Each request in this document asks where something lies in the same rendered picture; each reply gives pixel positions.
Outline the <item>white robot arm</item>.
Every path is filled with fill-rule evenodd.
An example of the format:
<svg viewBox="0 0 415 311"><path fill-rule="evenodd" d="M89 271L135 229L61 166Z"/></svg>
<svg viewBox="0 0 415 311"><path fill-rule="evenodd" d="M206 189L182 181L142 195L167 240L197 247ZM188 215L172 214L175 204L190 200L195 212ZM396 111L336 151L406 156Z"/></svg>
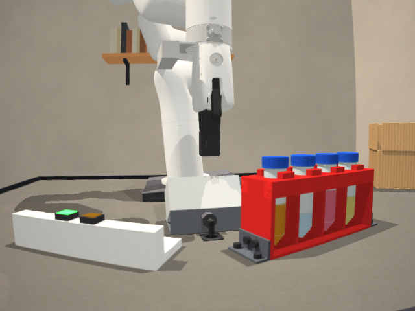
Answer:
<svg viewBox="0 0 415 311"><path fill-rule="evenodd" d="M199 155L198 113L192 109L193 55L186 48L198 42L232 46L231 0L109 0L113 5L134 2L137 22L153 60L154 84L163 128L167 178L209 176ZM172 26L186 28L185 32ZM167 40L167 41L162 41ZM160 70L158 70L160 69Z"/></svg>

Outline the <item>brown cardboard box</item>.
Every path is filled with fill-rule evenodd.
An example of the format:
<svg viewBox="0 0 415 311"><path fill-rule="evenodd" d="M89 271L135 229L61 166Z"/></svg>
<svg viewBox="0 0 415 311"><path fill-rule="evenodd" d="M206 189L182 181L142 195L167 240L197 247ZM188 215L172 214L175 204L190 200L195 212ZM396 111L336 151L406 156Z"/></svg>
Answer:
<svg viewBox="0 0 415 311"><path fill-rule="evenodd" d="M415 189L415 123L369 124L368 148L374 187Z"/></svg>

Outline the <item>red tube rack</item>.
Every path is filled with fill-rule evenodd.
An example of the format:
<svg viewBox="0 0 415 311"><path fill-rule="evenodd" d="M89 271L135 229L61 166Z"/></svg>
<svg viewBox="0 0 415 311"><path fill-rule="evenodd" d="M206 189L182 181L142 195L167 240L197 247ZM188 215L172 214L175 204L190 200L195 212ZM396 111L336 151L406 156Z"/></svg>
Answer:
<svg viewBox="0 0 415 311"><path fill-rule="evenodd" d="M355 215L346 225L348 186L356 185ZM335 221L324 231L326 190L337 189ZM313 192L311 230L299 238L300 195ZM270 260L309 249L370 228L374 193L374 169L364 165L331 167L331 172L317 168L306 176L295 175L292 167L277 172L277 179L257 175L241 176L241 229L270 240ZM288 196L288 197L287 197ZM276 198L286 197L285 234L274 245Z"/></svg>

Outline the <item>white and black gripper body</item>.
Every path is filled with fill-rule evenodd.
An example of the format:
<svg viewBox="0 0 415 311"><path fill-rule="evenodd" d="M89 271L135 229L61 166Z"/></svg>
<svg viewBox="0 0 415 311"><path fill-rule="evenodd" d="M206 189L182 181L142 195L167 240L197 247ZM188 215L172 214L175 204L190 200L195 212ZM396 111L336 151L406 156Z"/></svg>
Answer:
<svg viewBox="0 0 415 311"><path fill-rule="evenodd" d="M191 84L193 111L198 113L205 109L211 109L213 78L220 79L222 112L231 110L234 105L233 72L230 54L232 46L221 42L206 41L198 42L198 45L190 47L186 48L186 53L193 55Z"/></svg>

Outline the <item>dark grey bolted mounting bracket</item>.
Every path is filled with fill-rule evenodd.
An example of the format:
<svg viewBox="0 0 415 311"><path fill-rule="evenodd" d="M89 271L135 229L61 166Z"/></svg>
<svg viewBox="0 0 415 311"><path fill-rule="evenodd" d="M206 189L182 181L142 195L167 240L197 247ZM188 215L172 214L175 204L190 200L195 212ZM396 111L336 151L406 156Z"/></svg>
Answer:
<svg viewBox="0 0 415 311"><path fill-rule="evenodd" d="M251 240L257 239L259 241L259 247L252 248L250 244L243 243L243 237L249 236ZM255 264L266 262L270 260L270 240L267 240L261 236L255 235L244 229L239 229L239 242L241 243L240 249L235 249L233 246L229 246L228 249L236 254L250 260ZM262 252L262 259L254 259L254 252Z"/></svg>

